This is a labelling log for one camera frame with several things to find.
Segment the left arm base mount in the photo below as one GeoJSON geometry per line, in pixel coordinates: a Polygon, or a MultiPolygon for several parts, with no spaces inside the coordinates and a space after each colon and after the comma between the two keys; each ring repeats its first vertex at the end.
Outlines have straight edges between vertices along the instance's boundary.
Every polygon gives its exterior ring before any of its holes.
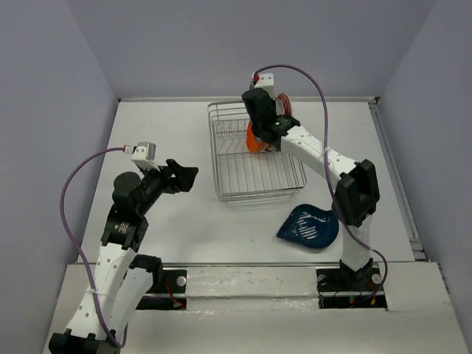
{"type": "Polygon", "coordinates": [[[165,269],[162,281],[141,298],[137,310],[185,310],[187,270],[165,269]]]}

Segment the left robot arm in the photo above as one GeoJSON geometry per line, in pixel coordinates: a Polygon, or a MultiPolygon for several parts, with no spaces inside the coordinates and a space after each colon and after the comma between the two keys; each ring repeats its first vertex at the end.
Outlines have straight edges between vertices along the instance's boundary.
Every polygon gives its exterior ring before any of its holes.
{"type": "Polygon", "coordinates": [[[198,168],[173,159],[164,166],[138,159],[134,163],[139,173],[114,179],[98,258],[95,266],[86,266],[89,285],[65,330],[52,334],[51,353],[119,353],[141,298],[162,286],[161,259],[139,253],[148,229],[145,215],[162,194],[189,192],[198,168]]]}

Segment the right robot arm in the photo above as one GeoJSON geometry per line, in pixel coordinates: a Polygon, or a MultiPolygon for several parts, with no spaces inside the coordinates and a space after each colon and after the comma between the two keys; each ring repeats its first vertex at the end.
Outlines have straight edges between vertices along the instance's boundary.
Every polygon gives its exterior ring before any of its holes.
{"type": "Polygon", "coordinates": [[[373,268],[370,244],[372,216],[380,200],[375,165],[358,162],[315,138],[291,115],[289,108],[277,110],[278,99],[264,88],[244,92],[242,100],[250,118],[254,138],[299,159],[325,178],[332,198],[332,211],[342,224],[339,279],[345,288],[356,289],[368,280],[373,268]]]}

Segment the orange plate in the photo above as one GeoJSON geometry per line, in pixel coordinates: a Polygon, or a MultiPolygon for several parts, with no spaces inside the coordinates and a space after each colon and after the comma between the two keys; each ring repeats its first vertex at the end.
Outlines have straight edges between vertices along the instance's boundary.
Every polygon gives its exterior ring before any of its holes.
{"type": "Polygon", "coordinates": [[[246,130],[246,147],[251,153],[259,153],[264,151],[267,147],[266,142],[254,135],[251,122],[248,123],[246,130]]]}

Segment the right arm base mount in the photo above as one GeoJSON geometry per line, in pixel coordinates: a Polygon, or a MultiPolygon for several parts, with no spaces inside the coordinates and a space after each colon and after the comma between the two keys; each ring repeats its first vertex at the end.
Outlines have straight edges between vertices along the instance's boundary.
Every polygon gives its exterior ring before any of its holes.
{"type": "Polygon", "coordinates": [[[367,277],[357,283],[348,283],[339,268],[318,268],[316,290],[322,310],[381,308],[387,309],[382,276],[378,267],[369,270],[367,277]]]}

